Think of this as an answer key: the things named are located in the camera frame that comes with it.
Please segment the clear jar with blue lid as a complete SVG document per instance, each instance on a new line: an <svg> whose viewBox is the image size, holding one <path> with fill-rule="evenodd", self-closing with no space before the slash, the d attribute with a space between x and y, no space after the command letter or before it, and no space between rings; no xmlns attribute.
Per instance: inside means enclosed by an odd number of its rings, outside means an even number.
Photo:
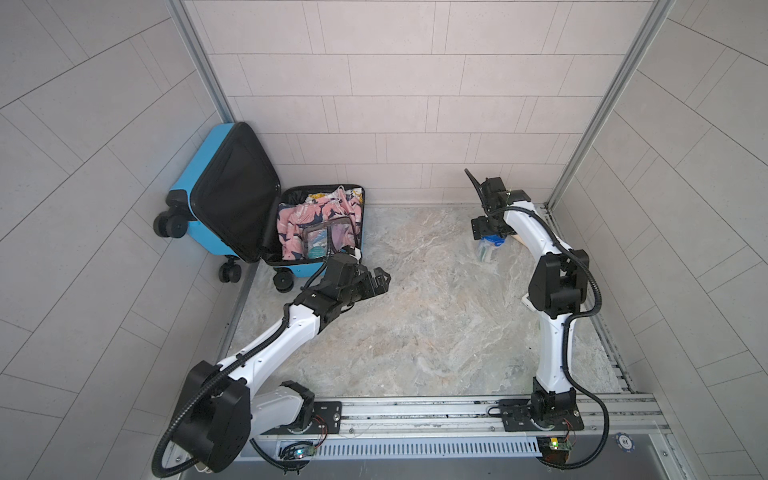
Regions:
<svg viewBox="0 0 768 480"><path fill-rule="evenodd" d="M493 261L496 252L505 243L505 239L497 235L484 236L478 243L478 258L481 262L490 263Z"/></svg>

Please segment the clear black-trimmed toiletry pouch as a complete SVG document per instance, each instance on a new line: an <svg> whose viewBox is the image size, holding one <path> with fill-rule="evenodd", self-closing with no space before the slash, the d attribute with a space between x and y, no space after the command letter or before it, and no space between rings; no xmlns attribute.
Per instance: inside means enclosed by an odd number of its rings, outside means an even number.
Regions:
<svg viewBox="0 0 768 480"><path fill-rule="evenodd" d="M302 232L304 257L326 258L345 247L356 248L355 224L349 217L336 217L305 228Z"/></svg>

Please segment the pink navy patterned garment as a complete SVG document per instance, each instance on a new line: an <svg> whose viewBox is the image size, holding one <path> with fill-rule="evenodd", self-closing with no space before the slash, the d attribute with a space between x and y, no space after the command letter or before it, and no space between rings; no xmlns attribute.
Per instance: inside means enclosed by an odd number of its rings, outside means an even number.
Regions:
<svg viewBox="0 0 768 480"><path fill-rule="evenodd" d="M357 203L280 203L277 208L277 234L284 261L309 260L304 257L302 232L305 228L336 217L349 217L355 224L358 245L362 238L363 206Z"/></svg>

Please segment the white yellow blue patterned shirt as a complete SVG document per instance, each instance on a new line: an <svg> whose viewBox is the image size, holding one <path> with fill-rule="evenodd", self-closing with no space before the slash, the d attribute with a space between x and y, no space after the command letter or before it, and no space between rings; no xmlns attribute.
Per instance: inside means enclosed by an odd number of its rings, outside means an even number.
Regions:
<svg viewBox="0 0 768 480"><path fill-rule="evenodd" d="M343 186L339 186L331 192L309 194L305 200L306 203L327 203L330 201L336 201L338 203L357 203L362 205L364 203L363 189L345 189Z"/></svg>

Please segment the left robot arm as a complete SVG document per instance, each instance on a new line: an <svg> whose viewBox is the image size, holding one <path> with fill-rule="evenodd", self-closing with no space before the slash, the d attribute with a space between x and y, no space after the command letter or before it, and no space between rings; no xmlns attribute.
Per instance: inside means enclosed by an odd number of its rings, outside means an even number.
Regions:
<svg viewBox="0 0 768 480"><path fill-rule="evenodd" d="M216 364L198 363L187 375L166 431L151 461L157 478L195 466L226 469L253 436L310 421L314 395L287 382L259 392L265 381L302 345L354 305L388 292L389 273L365 267L346 251L327 258L281 318L236 354Z"/></svg>

